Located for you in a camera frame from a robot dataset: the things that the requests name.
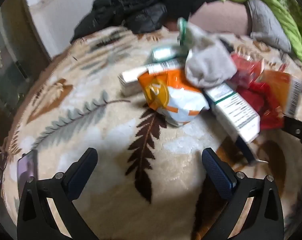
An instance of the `purple phone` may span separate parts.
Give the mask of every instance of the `purple phone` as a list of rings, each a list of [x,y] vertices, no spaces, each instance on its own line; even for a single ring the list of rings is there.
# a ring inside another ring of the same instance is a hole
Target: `purple phone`
[[[26,155],[23,155],[18,160],[18,191],[19,199],[21,199],[22,191],[24,190],[24,184],[30,176],[38,179],[38,152],[37,150],[31,150]]]

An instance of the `red package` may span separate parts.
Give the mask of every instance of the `red package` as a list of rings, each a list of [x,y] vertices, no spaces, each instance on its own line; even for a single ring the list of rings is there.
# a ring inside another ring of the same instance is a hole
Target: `red package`
[[[236,90],[259,114],[260,130],[280,129],[284,125],[282,108],[267,83],[251,83]]]
[[[239,86],[248,88],[262,73],[262,61],[250,61],[245,58],[247,56],[241,56],[236,53],[232,53],[230,56],[238,68],[238,71],[230,81]]]

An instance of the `gray pillow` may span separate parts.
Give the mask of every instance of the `gray pillow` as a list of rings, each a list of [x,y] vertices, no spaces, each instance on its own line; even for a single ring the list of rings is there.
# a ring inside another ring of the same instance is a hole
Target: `gray pillow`
[[[271,9],[261,0],[247,0],[252,17],[251,38],[289,53],[291,43]]]

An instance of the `white cloth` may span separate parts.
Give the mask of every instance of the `white cloth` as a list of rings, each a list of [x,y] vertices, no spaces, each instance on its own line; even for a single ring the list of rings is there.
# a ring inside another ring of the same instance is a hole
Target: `white cloth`
[[[220,40],[192,23],[187,24],[185,35],[185,45],[192,52],[186,61],[185,75],[192,85],[214,87],[237,72],[237,67]]]

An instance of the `white wall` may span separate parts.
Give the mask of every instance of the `white wall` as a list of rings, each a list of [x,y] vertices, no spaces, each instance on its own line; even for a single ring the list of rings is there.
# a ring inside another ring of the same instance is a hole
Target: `white wall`
[[[50,57],[70,44],[73,30],[94,0],[26,0],[35,28]]]

